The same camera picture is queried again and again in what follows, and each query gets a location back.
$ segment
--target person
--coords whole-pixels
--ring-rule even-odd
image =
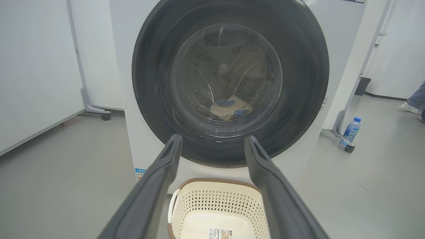
[[[403,110],[414,114],[421,114],[425,109],[425,81],[413,95],[401,106]]]
[[[425,111],[422,111],[421,116],[416,121],[425,124]]]

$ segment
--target washing machine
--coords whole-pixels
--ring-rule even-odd
[[[340,83],[363,0],[110,0],[136,178],[175,133],[173,192],[251,182],[254,135],[296,187]]]

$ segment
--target round black door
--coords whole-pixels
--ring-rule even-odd
[[[316,118],[329,77],[325,38],[295,0],[162,0],[133,55],[137,103],[155,135],[179,133],[182,156],[245,166],[254,135],[273,157]]]

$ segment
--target plastic bottle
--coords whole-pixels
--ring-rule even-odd
[[[360,129],[360,121],[361,121],[361,120],[362,120],[362,119],[361,119],[361,118],[359,118],[359,117],[354,117],[354,120],[353,120],[353,121],[351,121],[351,122],[348,124],[347,129],[346,129],[346,131],[344,132],[344,137],[345,137],[348,141],[353,142],[354,137],[356,136],[357,132],[358,132],[358,131],[359,131],[359,129]],[[344,143],[344,141],[342,141],[342,140],[341,140],[341,144],[342,144],[342,145],[347,145],[347,144],[346,144],[346,143]]]

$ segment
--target blue pants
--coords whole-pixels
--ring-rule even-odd
[[[425,110],[425,82],[406,102],[420,111]]]

